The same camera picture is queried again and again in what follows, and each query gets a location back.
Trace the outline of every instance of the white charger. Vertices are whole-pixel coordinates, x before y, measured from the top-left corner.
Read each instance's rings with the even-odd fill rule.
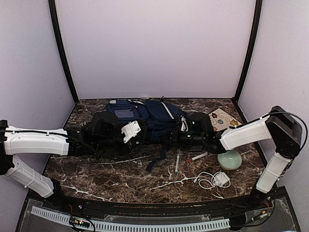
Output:
[[[215,186],[219,186],[221,188],[228,188],[231,186],[231,181],[230,178],[226,175],[226,173],[223,172],[217,172],[214,175],[208,173],[208,172],[201,172],[193,181],[193,183],[196,183],[197,179],[202,175],[202,174],[207,174],[211,176],[211,180],[207,180],[207,179],[200,179],[198,181],[198,185],[202,188],[202,189],[212,189]],[[201,185],[201,182],[206,181],[210,184],[209,188],[206,188],[204,186]]]

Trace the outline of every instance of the blue strap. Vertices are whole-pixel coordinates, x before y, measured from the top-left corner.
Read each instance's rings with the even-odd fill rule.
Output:
[[[154,167],[154,165],[155,165],[155,163],[156,163],[157,161],[160,161],[160,160],[164,160],[164,159],[165,159],[165,157],[166,157],[166,152],[167,152],[167,150],[168,150],[168,146],[169,146],[168,144],[163,144],[163,145],[162,145],[160,158],[154,158],[153,161],[151,161],[151,162],[148,164],[148,166],[147,166],[147,168],[146,168],[146,171],[147,171],[147,172],[151,172],[152,168]]]

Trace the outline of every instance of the black pole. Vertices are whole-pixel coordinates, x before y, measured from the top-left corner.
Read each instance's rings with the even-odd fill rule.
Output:
[[[253,23],[252,23],[252,28],[251,28],[251,34],[250,34],[247,54],[246,54],[245,62],[244,62],[243,67],[242,67],[242,71],[241,71],[239,83],[238,83],[238,86],[237,86],[237,90],[236,90],[236,93],[235,93],[235,96],[234,96],[235,102],[239,101],[239,98],[240,98],[240,95],[241,95],[241,92],[242,92],[242,89],[243,89],[243,86],[245,84],[246,77],[247,77],[247,74],[248,74],[248,69],[249,69],[250,61],[251,61],[252,54],[253,54],[257,30],[258,30],[259,22],[260,22],[262,2],[263,2],[263,0],[256,0],[256,3],[255,3]]]
[[[64,71],[64,74],[66,76],[66,79],[67,79],[67,82],[68,82],[68,85],[69,85],[69,88],[70,88],[70,91],[71,91],[71,95],[72,95],[73,100],[76,104],[79,101],[79,99],[78,99],[77,92],[76,92],[76,89],[75,89],[75,86],[74,86],[74,83],[73,83],[72,75],[70,73],[66,53],[64,51],[64,46],[63,46],[61,33],[60,33],[59,21],[58,21],[58,17],[57,17],[56,3],[55,3],[55,0],[48,0],[48,3],[49,3],[50,16],[52,18],[56,43],[57,43],[58,52],[59,52],[59,55],[60,55],[63,71]]]

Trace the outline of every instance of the marble table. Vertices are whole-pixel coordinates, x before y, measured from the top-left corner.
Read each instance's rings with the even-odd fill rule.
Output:
[[[76,105],[66,127],[82,126],[93,113],[105,110],[108,100],[81,100]],[[165,99],[187,112],[209,113],[217,108],[228,112],[241,122],[230,99]],[[202,171],[214,174],[222,171],[217,155],[207,156],[191,163],[185,161],[200,152],[187,152],[172,147],[167,158],[155,164],[149,173],[148,163],[159,157],[161,145],[144,145],[140,153],[127,161],[96,160],[85,154],[80,157],[51,156],[45,175],[58,180],[66,195],[83,199],[118,203],[196,203],[233,198],[250,194],[264,170],[263,162],[253,144],[239,147],[242,165],[226,171],[231,179],[229,188],[202,189],[193,179]],[[179,172],[174,173],[180,152]]]

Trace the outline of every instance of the green bowl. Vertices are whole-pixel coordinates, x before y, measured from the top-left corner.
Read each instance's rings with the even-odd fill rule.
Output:
[[[239,168],[242,163],[240,154],[235,150],[219,154],[218,161],[220,163],[220,166],[227,171]]]

